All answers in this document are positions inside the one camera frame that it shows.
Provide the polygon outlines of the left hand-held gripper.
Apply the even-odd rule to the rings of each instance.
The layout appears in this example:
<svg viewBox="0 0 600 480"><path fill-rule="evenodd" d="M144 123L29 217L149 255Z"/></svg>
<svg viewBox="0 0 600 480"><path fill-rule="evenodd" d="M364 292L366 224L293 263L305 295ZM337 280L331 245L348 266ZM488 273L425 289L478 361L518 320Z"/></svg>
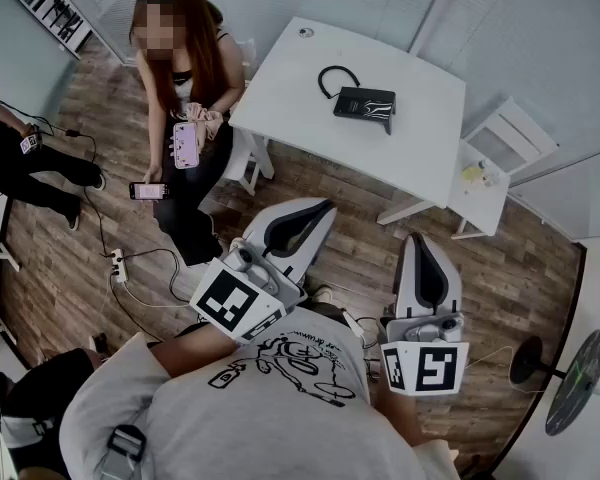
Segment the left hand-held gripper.
<svg viewBox="0 0 600 480"><path fill-rule="evenodd" d="M306 299L298 284L336 213L329 199L318 197L261 210L244 231L245 241L233 240L224 259L212 260L190 306L234 341L253 341Z"/></svg>

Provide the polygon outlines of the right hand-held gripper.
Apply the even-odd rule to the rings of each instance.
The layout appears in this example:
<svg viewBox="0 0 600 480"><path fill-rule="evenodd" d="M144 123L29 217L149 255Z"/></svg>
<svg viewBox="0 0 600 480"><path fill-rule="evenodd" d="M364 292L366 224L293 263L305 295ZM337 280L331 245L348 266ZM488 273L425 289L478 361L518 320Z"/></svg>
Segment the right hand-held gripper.
<svg viewBox="0 0 600 480"><path fill-rule="evenodd" d="M463 338L462 281L456 266L440 245L412 233L400 252L394 293L396 314L432 314L433 307L446 314L399 318L387 311L381 317L381 360L390 391L405 396L458 393L469 343Z"/></svg>

